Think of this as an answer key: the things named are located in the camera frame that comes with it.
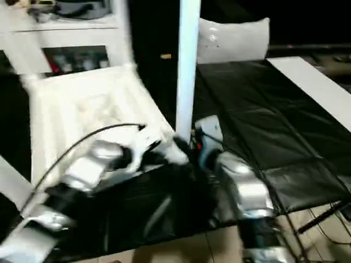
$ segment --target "black plastic sheet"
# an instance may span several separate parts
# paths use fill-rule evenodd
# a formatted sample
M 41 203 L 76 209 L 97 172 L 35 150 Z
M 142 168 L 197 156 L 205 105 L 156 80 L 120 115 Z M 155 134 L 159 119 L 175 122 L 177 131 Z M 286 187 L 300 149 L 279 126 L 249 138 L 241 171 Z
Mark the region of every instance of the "black plastic sheet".
M 176 69 L 165 67 L 162 78 L 160 68 L 146 85 L 173 125 L 176 79 L 170 76 Z M 269 186 L 277 214 L 350 199 L 351 134 L 268 62 L 199 66 L 194 120 L 213 114 L 224 143 Z M 167 209 L 150 227 L 167 198 Z M 215 176 L 167 165 L 97 194 L 51 260 L 118 253 L 234 223 Z

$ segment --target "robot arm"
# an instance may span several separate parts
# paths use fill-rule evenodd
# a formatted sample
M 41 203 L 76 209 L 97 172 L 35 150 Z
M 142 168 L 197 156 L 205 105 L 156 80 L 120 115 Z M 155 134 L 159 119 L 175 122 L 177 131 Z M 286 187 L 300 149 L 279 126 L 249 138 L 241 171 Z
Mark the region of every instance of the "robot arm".
M 81 201 L 94 191 L 142 174 L 144 170 L 139 168 L 143 155 L 151 150 L 169 162 L 188 162 L 173 141 L 164 141 L 160 131 L 149 127 L 139 131 L 128 147 L 102 140 L 93 142 L 88 152 L 70 165 L 60 182 L 46 190 L 47 200 L 34 206 L 2 243 L 0 261 L 44 262 L 65 231 L 74 227 Z M 158 166 L 151 165 L 147 170 Z
M 202 149 L 200 167 L 213 172 L 228 194 L 238 219 L 245 263 L 292 263 L 293 257 L 280 244 L 272 201 L 266 185 L 240 157 L 224 152 L 217 116 L 196 122 Z

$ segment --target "white pole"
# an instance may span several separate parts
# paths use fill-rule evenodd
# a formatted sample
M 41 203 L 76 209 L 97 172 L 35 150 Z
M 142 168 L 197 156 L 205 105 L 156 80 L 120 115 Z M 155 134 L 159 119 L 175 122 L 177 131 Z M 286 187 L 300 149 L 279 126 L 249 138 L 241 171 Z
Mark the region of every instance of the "white pole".
M 201 0 L 180 0 L 176 133 L 190 141 Z

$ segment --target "floor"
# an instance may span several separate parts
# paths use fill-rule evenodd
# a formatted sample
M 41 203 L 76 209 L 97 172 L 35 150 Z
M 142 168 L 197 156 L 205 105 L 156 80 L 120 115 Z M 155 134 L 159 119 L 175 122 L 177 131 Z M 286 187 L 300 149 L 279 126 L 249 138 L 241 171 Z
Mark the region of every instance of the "floor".
M 317 216 L 329 205 L 304 210 L 291 214 L 295 227 L 304 225 L 306 222 Z M 302 243 L 308 252 L 309 260 L 312 262 L 338 262 L 346 263 L 351 258 L 350 245 L 334 245 L 322 233 L 325 232 L 329 239 L 341 243 L 351 242 L 345 228 L 341 224 L 339 215 L 334 215 L 320 227 L 315 227 L 301 236 Z M 284 216 L 279 217 L 285 237 L 288 239 L 296 255 L 301 252 L 294 240 L 292 232 Z M 228 227 L 213 232 L 204 233 L 190 238 L 183 238 L 175 241 L 164 242 L 157 245 L 141 247 L 136 250 L 124 251 L 122 253 L 103 256 L 98 259 L 80 261 L 80 263 L 225 263 L 241 262 L 240 240 L 236 227 Z

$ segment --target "shelf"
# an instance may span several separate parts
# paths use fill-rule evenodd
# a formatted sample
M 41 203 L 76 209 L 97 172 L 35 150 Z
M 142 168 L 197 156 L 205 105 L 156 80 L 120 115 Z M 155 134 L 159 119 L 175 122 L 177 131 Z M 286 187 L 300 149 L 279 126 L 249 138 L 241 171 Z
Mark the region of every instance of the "shelf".
M 25 9 L 15 9 L 1 5 L 0 15 L 7 22 L 7 30 L 10 32 L 117 28 L 117 17 L 115 14 L 91 20 L 60 18 L 46 23 L 36 23 L 32 17 L 27 15 Z

